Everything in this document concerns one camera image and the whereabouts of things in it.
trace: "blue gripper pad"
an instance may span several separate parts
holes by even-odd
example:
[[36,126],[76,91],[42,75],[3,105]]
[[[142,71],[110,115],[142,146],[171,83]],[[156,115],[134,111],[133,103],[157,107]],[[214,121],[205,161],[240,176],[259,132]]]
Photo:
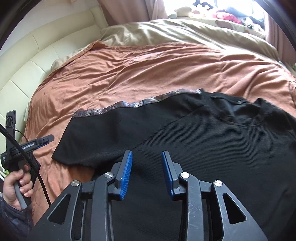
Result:
[[163,158],[162,158],[162,166],[163,166],[163,174],[164,174],[164,177],[165,177],[165,185],[166,185],[167,192],[168,192],[169,196],[171,198],[173,198],[174,197],[173,178],[172,178],[172,174],[170,172],[168,160],[167,160],[167,157],[166,157],[166,154],[165,154],[164,151],[162,152],[162,156],[163,156]]
[[120,200],[123,200],[124,196],[126,195],[132,164],[133,164],[133,153],[129,151],[128,156],[126,157],[126,155],[124,155],[123,160],[121,162],[121,165],[125,165],[125,167],[121,177],[120,192],[119,192]]

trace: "jacket sleeve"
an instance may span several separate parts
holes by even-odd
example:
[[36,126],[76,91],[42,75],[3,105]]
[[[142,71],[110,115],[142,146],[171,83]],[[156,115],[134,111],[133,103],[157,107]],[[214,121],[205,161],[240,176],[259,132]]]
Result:
[[31,210],[20,211],[7,204],[3,197],[0,197],[0,215],[7,226],[20,241],[25,241],[33,228]]

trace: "finger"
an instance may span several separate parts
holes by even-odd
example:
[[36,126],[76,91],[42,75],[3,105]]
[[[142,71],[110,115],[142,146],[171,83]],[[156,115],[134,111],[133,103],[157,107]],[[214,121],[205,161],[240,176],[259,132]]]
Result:
[[26,172],[24,176],[20,179],[20,184],[22,186],[28,184],[31,181],[31,174],[29,172]]
[[24,171],[21,169],[19,171],[11,172],[5,177],[4,184],[8,186],[13,186],[13,184],[24,176]]
[[26,170],[26,172],[30,170],[30,167],[28,164],[25,164],[25,170]]
[[20,192],[24,194],[24,193],[28,192],[29,190],[31,190],[32,187],[33,187],[33,183],[32,183],[32,181],[30,181],[28,184],[26,184],[20,188]]
[[34,194],[34,190],[31,189],[31,190],[27,191],[26,193],[24,193],[24,196],[25,197],[31,197],[33,194]]

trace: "bedroom wall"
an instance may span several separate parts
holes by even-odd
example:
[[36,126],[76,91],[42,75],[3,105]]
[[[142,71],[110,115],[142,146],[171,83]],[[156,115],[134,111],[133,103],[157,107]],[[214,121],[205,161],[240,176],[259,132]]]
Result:
[[58,18],[97,6],[97,0],[42,0],[16,26],[0,50],[0,56],[32,30]]

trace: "human hand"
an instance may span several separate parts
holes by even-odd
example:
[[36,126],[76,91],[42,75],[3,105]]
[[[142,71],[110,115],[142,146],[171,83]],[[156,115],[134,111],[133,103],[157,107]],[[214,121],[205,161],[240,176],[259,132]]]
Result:
[[17,196],[15,195],[15,188],[13,184],[19,180],[21,184],[20,192],[24,194],[25,197],[31,197],[34,193],[32,187],[33,183],[31,181],[31,174],[29,171],[29,166],[25,165],[25,170],[27,171],[24,173],[24,171],[21,169],[19,171],[11,172],[7,175],[7,177],[4,178],[3,183],[3,199],[7,204],[14,207],[15,209],[22,210],[20,207],[20,203],[17,199]]

